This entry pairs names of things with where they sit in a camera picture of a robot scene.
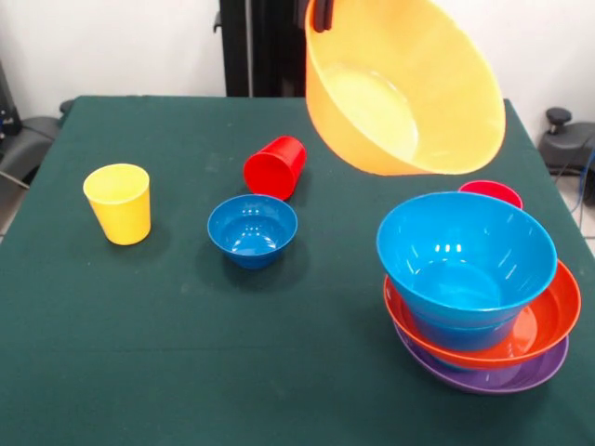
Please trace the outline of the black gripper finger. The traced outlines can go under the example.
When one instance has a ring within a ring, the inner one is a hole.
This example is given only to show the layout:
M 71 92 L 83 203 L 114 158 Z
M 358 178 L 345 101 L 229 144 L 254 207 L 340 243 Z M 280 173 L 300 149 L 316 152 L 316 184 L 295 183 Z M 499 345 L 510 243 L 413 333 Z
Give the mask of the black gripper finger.
M 317 33 L 332 27 L 334 0 L 315 0 L 313 5 L 313 29 Z

